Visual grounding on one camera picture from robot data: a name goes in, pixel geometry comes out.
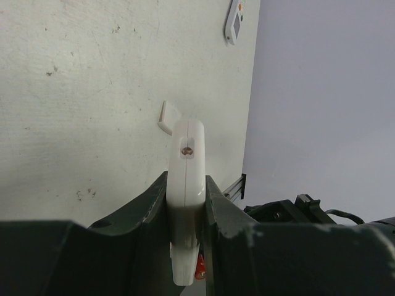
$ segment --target small white device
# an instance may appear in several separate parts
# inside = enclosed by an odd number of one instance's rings
[[[173,281],[193,283],[206,200],[204,127],[199,120],[179,120],[173,127],[166,202],[170,225]]]
[[[225,37],[232,45],[236,44],[242,21],[243,5],[240,3],[240,0],[233,0],[230,7],[227,24],[225,25]]]

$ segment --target screw hole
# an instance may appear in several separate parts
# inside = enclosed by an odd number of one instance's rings
[[[92,224],[91,228],[104,228],[111,226],[112,223],[108,220],[99,220]]]
[[[182,153],[183,155],[192,155],[193,150],[192,150],[192,148],[185,147],[185,148],[183,148],[183,150],[181,150],[181,153]]]

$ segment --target black cable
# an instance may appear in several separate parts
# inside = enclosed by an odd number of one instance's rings
[[[347,213],[347,212],[343,212],[343,211],[339,211],[339,210],[327,210],[325,213],[339,216],[342,218],[350,219],[350,220],[354,221],[355,223],[357,223],[358,225],[365,224],[364,220],[362,220],[358,216],[355,216],[355,215]]]

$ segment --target scuffed white surface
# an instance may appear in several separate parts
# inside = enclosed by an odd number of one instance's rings
[[[262,2],[244,203],[308,193],[395,215],[394,16],[394,1]]]
[[[259,1],[226,46],[228,1],[1,3],[0,218],[83,225],[167,169],[163,100],[206,127],[207,174],[239,178]]]

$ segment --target gray wall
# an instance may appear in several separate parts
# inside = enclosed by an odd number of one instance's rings
[[[395,216],[395,1],[264,0],[245,204]]]

